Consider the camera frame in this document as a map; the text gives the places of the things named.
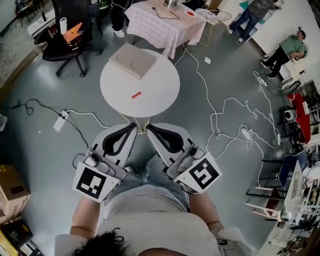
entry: black shoe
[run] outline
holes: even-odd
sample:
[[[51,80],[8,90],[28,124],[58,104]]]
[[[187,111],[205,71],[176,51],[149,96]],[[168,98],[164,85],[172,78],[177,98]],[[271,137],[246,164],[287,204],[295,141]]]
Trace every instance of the black shoe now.
[[[273,75],[273,74],[268,74],[266,77],[269,78],[269,79],[274,79],[276,76]]]
[[[265,69],[268,68],[267,63],[266,63],[265,61],[260,60],[260,63],[261,63],[261,65],[262,65]]]

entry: black pants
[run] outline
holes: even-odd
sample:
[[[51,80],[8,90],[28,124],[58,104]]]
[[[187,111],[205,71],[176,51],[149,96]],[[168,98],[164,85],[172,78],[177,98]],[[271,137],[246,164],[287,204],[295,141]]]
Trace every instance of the black pants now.
[[[131,1],[132,0],[113,0],[115,4],[119,5],[113,5],[111,9],[112,28],[115,31],[119,31],[124,27],[125,20],[127,24],[129,24],[129,19],[125,15],[126,10],[122,9],[120,6],[127,9]]]
[[[272,66],[274,63],[274,68],[270,76],[275,77],[283,64],[286,64],[289,61],[288,56],[280,46],[275,53],[265,62],[267,66]]]

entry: green shirt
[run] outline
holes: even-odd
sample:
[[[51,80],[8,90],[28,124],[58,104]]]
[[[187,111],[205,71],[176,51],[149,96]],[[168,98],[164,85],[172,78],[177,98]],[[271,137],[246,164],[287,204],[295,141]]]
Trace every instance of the green shirt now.
[[[303,53],[304,56],[307,55],[308,50],[305,44],[298,39],[296,35],[290,35],[286,40],[283,40],[280,43],[281,48],[285,52],[286,55],[292,53]]]

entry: white cable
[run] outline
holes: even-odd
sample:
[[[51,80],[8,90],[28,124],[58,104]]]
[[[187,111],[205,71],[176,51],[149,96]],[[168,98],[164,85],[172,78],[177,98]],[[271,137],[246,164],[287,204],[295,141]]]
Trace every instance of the white cable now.
[[[232,99],[232,100],[235,100],[236,102],[238,102],[241,106],[246,107],[251,113],[253,113],[253,116],[254,116],[254,118],[255,118],[256,120],[258,119],[257,113],[261,114],[265,119],[267,119],[267,120],[272,124],[274,135],[275,135],[276,139],[278,139],[279,130],[275,127],[274,117],[273,117],[273,114],[272,114],[271,102],[270,102],[270,100],[268,99],[268,97],[266,96],[266,94],[265,94],[265,92],[264,92],[264,90],[263,90],[263,88],[262,88],[262,85],[265,86],[265,85],[266,85],[266,82],[259,76],[259,74],[258,74],[256,71],[253,72],[254,76],[256,77],[256,79],[257,79],[258,82],[259,82],[259,87],[258,87],[259,91],[260,91],[260,92],[261,92],[261,91],[263,92],[264,97],[265,97],[265,98],[268,100],[268,102],[269,102],[269,107],[270,107],[269,117],[270,117],[270,118],[266,117],[264,113],[260,112],[260,111],[257,110],[256,108],[252,111],[252,110],[249,108],[249,106],[248,106],[249,102],[248,102],[247,100],[245,101],[245,104],[243,104],[243,103],[241,103],[240,101],[238,101],[238,100],[237,100],[236,98],[234,98],[234,97],[226,98],[226,99],[224,100],[224,102],[223,102],[222,112],[217,113],[217,111],[216,111],[215,108],[212,106],[211,102],[209,101],[209,97],[208,97],[209,92],[208,92],[207,82],[206,82],[206,80],[204,79],[204,77],[198,72],[199,62],[198,62],[198,60],[187,50],[187,48],[184,49],[183,55],[178,59],[178,61],[174,64],[174,66],[176,66],[177,63],[185,56],[185,53],[186,53],[186,52],[187,52],[189,55],[191,55],[191,57],[193,57],[194,60],[195,60],[196,63],[197,63],[197,68],[196,68],[195,72],[202,78],[202,80],[203,80],[203,82],[204,82],[205,90],[206,90],[206,100],[208,101],[210,107],[211,107],[211,108],[213,109],[213,111],[214,111],[214,113],[212,113],[212,114],[210,115],[212,133],[210,134],[210,136],[209,136],[209,138],[208,138],[208,140],[207,140],[206,146],[205,146],[207,152],[210,153],[210,151],[208,150],[208,145],[209,145],[209,142],[210,142],[210,139],[211,139],[212,135],[215,134],[215,132],[214,132],[214,127],[213,127],[213,121],[212,121],[212,116],[213,116],[213,115],[215,115],[215,126],[216,126],[217,131],[218,131],[218,134],[216,135],[217,140],[219,140],[222,135],[223,135],[223,136],[226,136],[226,137],[228,137],[228,138],[230,138],[230,139],[232,139],[232,140],[230,140],[230,141],[228,142],[228,144],[226,145],[225,149],[224,149],[217,157],[212,156],[214,159],[218,159],[218,158],[227,150],[227,148],[228,148],[228,146],[231,144],[231,142],[236,141],[236,140],[239,140],[239,141],[241,141],[241,142],[243,142],[243,143],[246,143],[246,148],[247,148],[248,150],[250,150],[250,149],[252,148],[252,143],[254,142],[254,143],[257,145],[257,147],[259,148],[259,150],[261,151],[261,153],[262,153],[262,159],[264,159],[264,152],[263,152],[262,149],[260,148],[259,144],[258,144],[256,141],[253,140],[253,135],[256,135],[260,140],[262,140],[263,142],[265,142],[269,147],[271,147],[271,148],[273,148],[273,149],[278,148],[280,145],[278,145],[278,146],[272,146],[272,145],[270,145],[270,144],[269,144],[267,141],[265,141],[263,138],[259,137],[258,134],[255,133],[252,129],[249,129],[249,130],[248,130],[248,128],[247,128],[244,124],[240,124],[240,125],[239,125],[239,131],[238,131],[238,134],[237,134],[236,137],[232,137],[232,136],[229,136],[229,135],[227,135],[227,134],[221,133],[220,130],[219,130],[219,127],[218,127],[218,115],[223,115],[223,114],[224,114],[226,101]],[[250,140],[242,140],[242,139],[239,138],[240,131],[241,131],[241,127],[246,128],[246,130],[248,131],[248,133],[249,133],[249,135],[250,135]],[[261,187],[261,186],[260,186],[260,181],[259,181],[259,179],[260,179],[260,174],[261,174],[261,171],[262,171],[262,167],[263,167],[263,162],[261,161],[261,167],[260,167],[259,174],[258,174],[258,185],[259,185],[259,187]]]
[[[124,9],[124,10],[128,10],[128,9],[129,9],[129,7],[128,7],[128,9],[123,8],[121,5],[116,4],[116,3],[114,3],[113,1],[111,1],[111,3],[112,3],[114,6],[119,6],[119,7],[121,7],[121,8]]]
[[[109,128],[109,127],[110,127],[110,126],[104,126],[104,125],[98,120],[98,118],[96,117],[96,115],[95,115],[94,113],[79,113],[79,112],[74,111],[74,110],[72,110],[72,109],[67,110],[66,112],[67,112],[67,113],[68,113],[68,112],[73,112],[73,113],[76,113],[76,114],[78,114],[78,115],[93,115],[94,118],[98,121],[98,123],[99,123],[102,127],[104,127],[104,128]]]

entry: black cable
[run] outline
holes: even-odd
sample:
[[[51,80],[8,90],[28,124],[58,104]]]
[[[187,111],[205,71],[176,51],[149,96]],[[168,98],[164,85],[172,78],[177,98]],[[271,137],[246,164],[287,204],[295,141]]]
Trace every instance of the black cable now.
[[[76,154],[75,157],[74,157],[74,159],[72,160],[72,166],[73,166],[74,169],[77,169],[77,167],[75,166],[75,160],[76,160],[77,156],[86,157],[86,155],[85,155],[85,154],[82,154],[82,153]]]
[[[156,7],[152,7],[152,10],[155,10],[155,13],[156,15],[160,18],[160,19],[168,19],[168,20],[180,20],[180,18],[175,15],[172,11],[169,11],[169,13],[172,13],[174,16],[176,16],[176,18],[165,18],[165,17],[160,17],[157,10],[156,10]]]
[[[34,113],[34,108],[31,107],[31,106],[28,106],[28,103],[29,102],[37,102],[41,107],[45,108],[45,109],[48,109],[48,110],[51,110],[53,112],[55,112],[59,117],[61,117],[62,119],[66,120],[64,116],[62,116],[62,114],[60,114],[59,112],[55,111],[52,107],[50,106],[46,106],[46,105],[43,105],[38,99],[36,98],[31,98],[31,99],[28,99],[25,103],[21,103],[21,104],[17,104],[15,106],[12,106],[12,107],[6,107],[6,106],[1,106],[0,105],[0,108],[1,109],[6,109],[6,110],[15,110],[15,109],[18,109],[22,106],[25,107],[25,110],[26,110],[26,113],[28,114],[28,116],[31,116],[33,113]],[[87,141],[85,140],[82,132],[72,123],[70,122],[69,120],[66,120],[68,123],[72,124],[72,126],[78,131],[78,133],[80,134],[81,138],[83,139],[85,145],[86,145],[86,148],[88,149],[89,148],[89,145],[87,143]]]

